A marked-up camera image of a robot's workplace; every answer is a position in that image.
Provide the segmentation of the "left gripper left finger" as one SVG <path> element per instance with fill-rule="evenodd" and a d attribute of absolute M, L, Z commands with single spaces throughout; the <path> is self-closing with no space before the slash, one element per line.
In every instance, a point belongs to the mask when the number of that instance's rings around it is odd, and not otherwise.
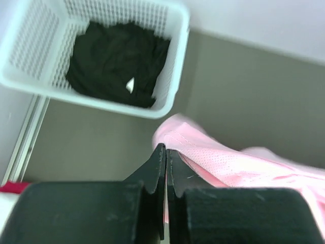
<path fill-rule="evenodd" d="M 124 182 L 140 183 L 143 188 L 136 224 L 136 240 L 165 238 L 165 184 L 167 150 L 156 146 L 149 159 Z"/>

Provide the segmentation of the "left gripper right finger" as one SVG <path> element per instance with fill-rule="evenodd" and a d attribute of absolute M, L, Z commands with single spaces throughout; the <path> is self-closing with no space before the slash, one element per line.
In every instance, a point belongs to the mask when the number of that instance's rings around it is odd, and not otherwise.
<path fill-rule="evenodd" d="M 190 243 L 184 192 L 213 186 L 190 168 L 177 151 L 171 149 L 167 150 L 166 178 L 166 219 L 169 221 L 170 243 Z"/>

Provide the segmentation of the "pink t shirt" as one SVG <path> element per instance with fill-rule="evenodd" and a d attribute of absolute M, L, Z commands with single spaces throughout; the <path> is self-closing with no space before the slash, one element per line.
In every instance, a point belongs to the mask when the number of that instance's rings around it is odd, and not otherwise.
<path fill-rule="evenodd" d="M 307 201 L 320 229 L 324 229 L 324 170 L 282 158 L 264 147 L 240 151 L 222 145 L 199 125 L 182 116 L 165 120 L 153 136 L 215 187 L 287 187 Z"/>

